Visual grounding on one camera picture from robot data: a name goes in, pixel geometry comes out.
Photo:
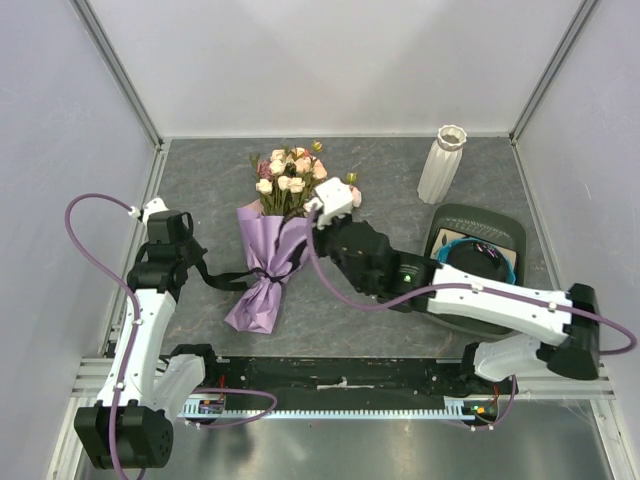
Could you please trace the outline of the black ribbon with gold lettering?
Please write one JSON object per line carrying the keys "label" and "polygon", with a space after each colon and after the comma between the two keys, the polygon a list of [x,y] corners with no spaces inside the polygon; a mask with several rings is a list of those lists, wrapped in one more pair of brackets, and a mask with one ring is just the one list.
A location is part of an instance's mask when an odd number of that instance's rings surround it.
{"label": "black ribbon with gold lettering", "polygon": [[291,268],[286,274],[283,275],[268,274],[261,267],[256,267],[244,272],[228,272],[219,275],[211,275],[208,272],[206,262],[204,261],[204,255],[208,252],[208,250],[202,247],[195,239],[191,239],[189,241],[189,247],[194,254],[195,263],[193,264],[193,266],[197,269],[202,280],[208,286],[221,291],[239,292],[249,289],[248,283],[243,281],[243,278],[249,275],[258,275],[260,278],[266,278],[271,283],[282,285],[284,283],[284,280],[301,266],[302,254],[307,247],[307,242],[303,240],[294,248],[289,258]]}

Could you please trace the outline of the purple pink wrapping paper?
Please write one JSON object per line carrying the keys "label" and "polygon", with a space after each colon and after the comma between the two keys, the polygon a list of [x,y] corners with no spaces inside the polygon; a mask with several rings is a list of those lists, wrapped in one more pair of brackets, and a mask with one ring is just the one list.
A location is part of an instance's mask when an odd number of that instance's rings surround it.
{"label": "purple pink wrapping paper", "polygon": [[306,219],[265,215],[258,202],[236,210],[248,272],[256,281],[225,317],[238,332],[270,334],[284,290],[306,263]]}

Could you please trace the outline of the pink artificial flower bunch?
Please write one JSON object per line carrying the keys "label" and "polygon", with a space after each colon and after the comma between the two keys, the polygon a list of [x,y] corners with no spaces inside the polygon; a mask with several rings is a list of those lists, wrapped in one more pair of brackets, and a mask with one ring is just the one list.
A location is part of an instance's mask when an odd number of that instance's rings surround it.
{"label": "pink artificial flower bunch", "polygon": [[256,177],[259,211],[265,216],[286,219],[305,215],[305,204],[314,189],[329,179],[328,172],[317,154],[323,144],[314,140],[310,147],[281,146],[265,158],[251,153],[249,162]]}

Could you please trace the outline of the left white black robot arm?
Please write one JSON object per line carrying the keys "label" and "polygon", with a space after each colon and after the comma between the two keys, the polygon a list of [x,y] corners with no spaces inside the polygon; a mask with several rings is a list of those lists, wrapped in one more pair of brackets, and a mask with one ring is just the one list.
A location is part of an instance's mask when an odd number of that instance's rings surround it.
{"label": "left white black robot arm", "polygon": [[158,372],[163,337],[188,271],[204,271],[205,249],[194,238],[188,212],[165,210],[146,220],[148,240],[129,272],[128,305],[122,335],[107,380],[94,405],[80,408],[75,431],[97,469],[164,467],[170,457],[173,424],[195,390],[208,393],[219,382],[208,344],[176,347]]}

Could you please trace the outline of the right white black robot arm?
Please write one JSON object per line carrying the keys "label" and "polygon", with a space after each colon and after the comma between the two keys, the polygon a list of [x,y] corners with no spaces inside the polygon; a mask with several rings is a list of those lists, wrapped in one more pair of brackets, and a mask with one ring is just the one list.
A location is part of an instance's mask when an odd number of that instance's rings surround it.
{"label": "right white black robot arm", "polygon": [[465,349],[458,381],[467,392],[546,368],[571,380],[599,375],[600,326],[595,291],[536,290],[474,275],[450,263],[393,249],[386,235],[350,216],[322,226],[307,224],[311,261],[329,258],[352,287],[384,309],[455,316],[511,331],[506,339]]}

